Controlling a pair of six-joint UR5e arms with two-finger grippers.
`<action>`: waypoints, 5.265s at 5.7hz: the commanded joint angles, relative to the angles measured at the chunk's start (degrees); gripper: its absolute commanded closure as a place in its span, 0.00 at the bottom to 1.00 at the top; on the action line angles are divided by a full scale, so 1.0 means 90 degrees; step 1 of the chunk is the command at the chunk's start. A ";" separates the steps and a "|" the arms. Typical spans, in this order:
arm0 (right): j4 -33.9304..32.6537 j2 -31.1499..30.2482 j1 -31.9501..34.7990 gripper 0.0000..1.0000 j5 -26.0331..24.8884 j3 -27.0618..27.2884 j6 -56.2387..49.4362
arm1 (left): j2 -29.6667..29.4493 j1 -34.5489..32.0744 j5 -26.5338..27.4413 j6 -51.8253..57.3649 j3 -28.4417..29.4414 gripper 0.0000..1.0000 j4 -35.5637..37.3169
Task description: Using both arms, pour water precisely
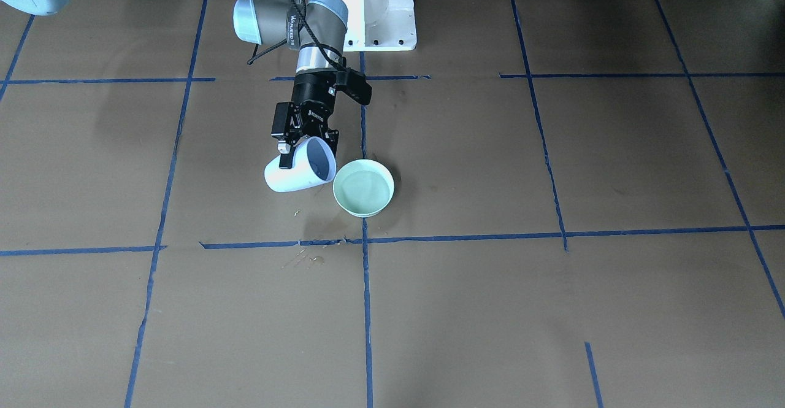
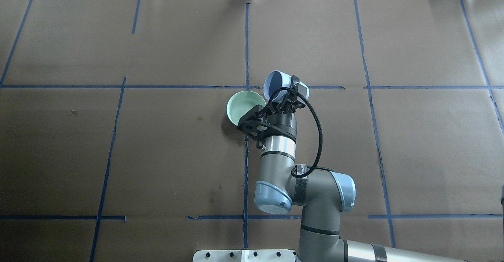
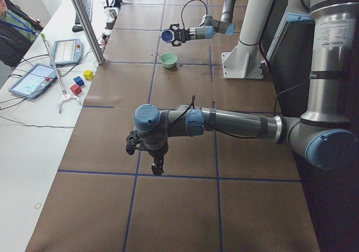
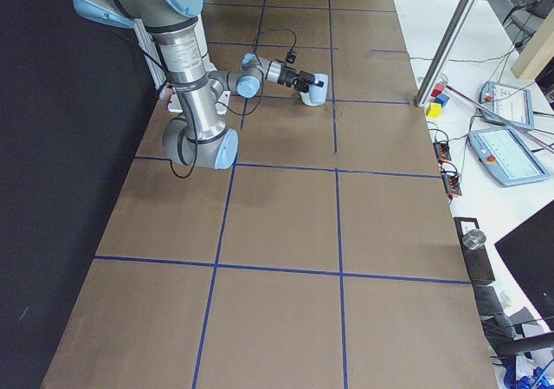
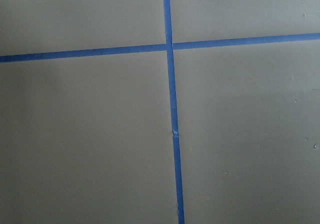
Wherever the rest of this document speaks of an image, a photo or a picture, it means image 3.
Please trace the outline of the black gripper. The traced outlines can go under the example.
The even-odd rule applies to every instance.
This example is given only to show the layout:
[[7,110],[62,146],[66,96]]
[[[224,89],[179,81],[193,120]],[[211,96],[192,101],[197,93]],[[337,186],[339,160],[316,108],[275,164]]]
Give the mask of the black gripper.
[[179,47],[182,45],[181,42],[190,40],[190,29],[180,29],[179,24],[170,24],[170,30],[176,31],[176,40],[171,42],[173,47]]
[[164,156],[168,151],[168,143],[165,143],[161,148],[157,150],[150,150],[148,153],[155,158],[153,164],[151,165],[151,170],[153,175],[162,175],[164,173],[163,164]]

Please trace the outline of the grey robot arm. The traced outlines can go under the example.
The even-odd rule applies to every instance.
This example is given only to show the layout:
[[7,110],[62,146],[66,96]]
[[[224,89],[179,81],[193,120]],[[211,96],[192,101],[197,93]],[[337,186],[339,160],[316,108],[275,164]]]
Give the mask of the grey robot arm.
[[216,33],[231,36],[235,30],[233,20],[233,10],[236,0],[224,0],[221,18],[213,18],[206,13],[198,27],[186,28],[184,25],[171,24],[168,29],[161,33],[161,39],[174,47],[179,47],[190,40],[211,39]]
[[[221,20],[204,15],[198,28],[186,29],[172,24],[161,34],[166,43],[180,46],[189,40],[210,39],[215,33],[231,35],[234,3],[224,0]],[[238,44],[231,52],[222,53],[225,78],[259,78],[258,62],[261,34],[274,0],[248,0],[247,11]],[[164,155],[168,138],[198,136],[204,131],[217,131],[242,139],[285,141],[311,165],[332,170],[352,163],[358,155],[358,138],[346,128],[346,88],[349,59],[352,53],[358,19],[358,0],[288,0],[288,22],[314,22],[311,72],[309,79],[277,94],[274,117],[195,107],[190,104],[176,109],[158,109],[151,104],[139,106],[133,113],[134,130],[126,139],[126,152],[146,151],[153,158],[154,175],[164,173]],[[300,118],[276,116],[278,97],[309,82],[307,110]]]

